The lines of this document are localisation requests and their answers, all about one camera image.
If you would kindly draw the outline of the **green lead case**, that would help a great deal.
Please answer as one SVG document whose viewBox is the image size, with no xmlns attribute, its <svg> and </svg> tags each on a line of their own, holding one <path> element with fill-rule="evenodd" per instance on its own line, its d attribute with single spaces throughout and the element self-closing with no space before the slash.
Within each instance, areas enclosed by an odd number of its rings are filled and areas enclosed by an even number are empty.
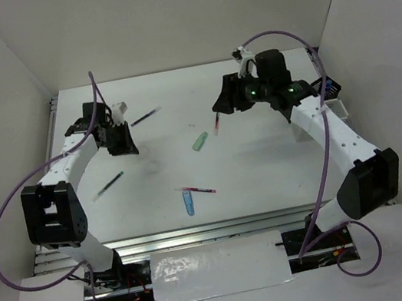
<svg viewBox="0 0 402 301">
<path fill-rule="evenodd" d="M 194 142 L 192 149 L 196 152 L 199 152 L 202 150 L 203 145 L 205 144 L 207 137 L 208 137 L 208 132 L 204 131 L 202 132 L 198 138 L 196 139 L 196 141 Z"/>
</svg>

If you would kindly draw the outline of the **dark purple gel pen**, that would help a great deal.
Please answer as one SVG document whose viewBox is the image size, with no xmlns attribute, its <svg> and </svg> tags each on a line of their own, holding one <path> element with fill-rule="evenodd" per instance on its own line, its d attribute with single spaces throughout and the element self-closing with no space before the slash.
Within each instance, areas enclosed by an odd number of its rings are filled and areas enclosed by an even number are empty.
<svg viewBox="0 0 402 301">
<path fill-rule="evenodd" d="M 156 112 L 160 111 L 162 108 L 161 106 L 159 107 L 155 107 L 153 110 L 147 112 L 146 114 L 144 114 L 142 117 L 140 117 L 139 119 L 135 120 L 134 122 L 132 122 L 130 124 L 131 127 L 135 127 L 136 125 L 138 125 L 139 123 L 143 122 L 144 120 L 146 120 L 148 117 L 151 117 L 152 115 L 154 115 Z"/>
</svg>

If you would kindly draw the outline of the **clear spray bottle blue cap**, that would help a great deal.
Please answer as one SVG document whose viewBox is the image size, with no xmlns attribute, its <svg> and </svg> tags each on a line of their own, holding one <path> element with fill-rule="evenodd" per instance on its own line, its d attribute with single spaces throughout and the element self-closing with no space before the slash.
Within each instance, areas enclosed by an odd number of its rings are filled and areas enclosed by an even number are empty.
<svg viewBox="0 0 402 301">
<path fill-rule="evenodd" d="M 331 86 L 332 86 L 332 79 L 327 76 L 325 80 L 326 80 L 325 89 L 326 89 L 326 91 L 330 91 Z"/>
</svg>

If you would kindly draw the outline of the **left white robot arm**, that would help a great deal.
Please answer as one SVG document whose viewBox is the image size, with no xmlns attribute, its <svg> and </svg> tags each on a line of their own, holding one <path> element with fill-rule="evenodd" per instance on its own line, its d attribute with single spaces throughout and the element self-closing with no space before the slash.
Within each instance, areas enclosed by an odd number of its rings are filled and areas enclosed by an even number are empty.
<svg viewBox="0 0 402 301">
<path fill-rule="evenodd" d="M 126 103 L 108 107 L 84 103 L 82 116 L 65 132 L 64 145 L 50 170 L 21 192 L 29 239 L 34 245 L 59 250 L 76 262 L 90 264 L 102 284 L 119 289 L 127 270 L 119 254 L 89 232 L 87 214 L 77 188 L 87 165 L 103 148 L 111 156 L 139 154 L 124 120 Z"/>
</svg>

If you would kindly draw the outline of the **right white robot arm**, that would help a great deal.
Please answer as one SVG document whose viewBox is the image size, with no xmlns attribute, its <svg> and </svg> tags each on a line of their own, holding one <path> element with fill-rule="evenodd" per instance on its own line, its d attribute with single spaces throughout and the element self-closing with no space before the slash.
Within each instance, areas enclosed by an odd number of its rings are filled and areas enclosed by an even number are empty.
<svg viewBox="0 0 402 301">
<path fill-rule="evenodd" d="M 397 196 L 397 153 L 367 142 L 321 102 L 321 95 L 307 81 L 293 81 L 280 51 L 255 55 L 239 49 L 233 57 L 239 71 L 223 76 L 213 111 L 232 114 L 247 111 L 256 102 L 269 103 L 322 146 L 344 175 L 335 198 L 311 215 L 306 237 L 312 246 L 327 246 L 334 227 L 359 220 Z"/>
</svg>

